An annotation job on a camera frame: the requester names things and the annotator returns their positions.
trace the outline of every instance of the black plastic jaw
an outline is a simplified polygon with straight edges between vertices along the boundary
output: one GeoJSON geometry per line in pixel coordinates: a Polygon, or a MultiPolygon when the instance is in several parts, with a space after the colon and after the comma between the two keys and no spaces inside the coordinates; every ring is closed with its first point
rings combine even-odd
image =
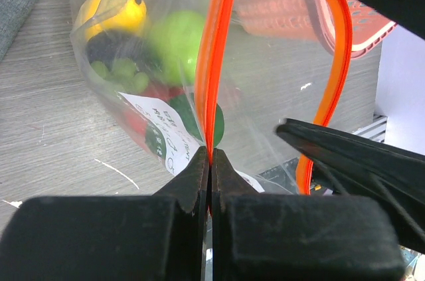
{"type": "Polygon", "coordinates": [[[425,156],[291,119],[276,133],[314,161],[315,180],[373,198],[388,213],[400,244],[425,252],[425,156]]]}
{"type": "Polygon", "coordinates": [[[208,173],[202,147],[154,196],[25,201],[0,242],[0,280],[201,280],[208,173]]]}
{"type": "Polygon", "coordinates": [[[373,200],[259,194],[219,150],[211,178],[214,281],[403,275],[395,231],[373,200]]]}

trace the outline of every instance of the grape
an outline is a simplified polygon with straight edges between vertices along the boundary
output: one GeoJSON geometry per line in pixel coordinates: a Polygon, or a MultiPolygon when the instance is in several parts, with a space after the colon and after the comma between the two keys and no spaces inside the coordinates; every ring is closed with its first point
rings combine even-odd
{"type": "Polygon", "coordinates": [[[122,78],[120,80],[120,84],[124,87],[124,92],[127,94],[135,94],[135,87],[133,80],[129,80],[127,78],[122,78]]]}
{"type": "Polygon", "coordinates": [[[121,79],[130,79],[137,72],[137,65],[129,58],[117,58],[112,63],[112,74],[121,79]]]}
{"type": "Polygon", "coordinates": [[[109,70],[106,67],[106,65],[102,62],[100,62],[99,60],[93,62],[91,64],[94,72],[96,72],[97,75],[99,75],[100,77],[102,77],[103,79],[109,77],[109,70]]]}
{"type": "Polygon", "coordinates": [[[142,93],[146,88],[147,85],[149,84],[149,77],[146,73],[137,73],[134,77],[133,77],[133,84],[134,84],[134,88],[135,88],[135,93],[136,94],[140,94],[142,93]]]}
{"type": "Polygon", "coordinates": [[[116,92],[125,93],[126,92],[126,88],[122,84],[120,84],[120,83],[113,83],[112,85],[109,85],[108,86],[108,91],[111,94],[114,94],[115,95],[116,92]]]}

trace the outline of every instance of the green apple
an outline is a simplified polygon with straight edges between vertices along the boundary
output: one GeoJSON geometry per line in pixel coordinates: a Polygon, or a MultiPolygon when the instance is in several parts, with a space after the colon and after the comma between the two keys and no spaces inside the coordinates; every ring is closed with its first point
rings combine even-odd
{"type": "Polygon", "coordinates": [[[177,11],[155,23],[149,42],[161,59],[155,77],[168,86],[193,85],[205,18],[194,11],[177,11]]]}

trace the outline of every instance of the white wall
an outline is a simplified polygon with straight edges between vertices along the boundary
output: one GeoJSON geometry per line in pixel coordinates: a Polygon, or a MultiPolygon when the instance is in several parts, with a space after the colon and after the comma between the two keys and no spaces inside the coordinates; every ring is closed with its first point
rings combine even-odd
{"type": "Polygon", "coordinates": [[[376,110],[385,143],[425,155],[425,41],[402,27],[382,43],[376,110]]]}

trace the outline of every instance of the red pepper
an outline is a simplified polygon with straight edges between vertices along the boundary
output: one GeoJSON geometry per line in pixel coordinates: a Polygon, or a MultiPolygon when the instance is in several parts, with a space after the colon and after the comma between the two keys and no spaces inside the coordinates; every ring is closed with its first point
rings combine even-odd
{"type": "Polygon", "coordinates": [[[149,147],[145,143],[145,138],[142,135],[135,134],[133,132],[128,133],[130,138],[144,151],[147,153],[152,153],[149,147]]]}
{"type": "Polygon", "coordinates": [[[181,87],[168,87],[164,86],[160,83],[149,83],[149,86],[143,91],[143,93],[139,94],[144,97],[152,97],[163,100],[164,102],[168,102],[170,99],[181,95],[185,92],[181,87]]]}
{"type": "Polygon", "coordinates": [[[144,118],[141,114],[133,111],[131,108],[128,108],[124,112],[126,117],[126,124],[136,133],[144,136],[146,133],[147,119],[144,118]]]}

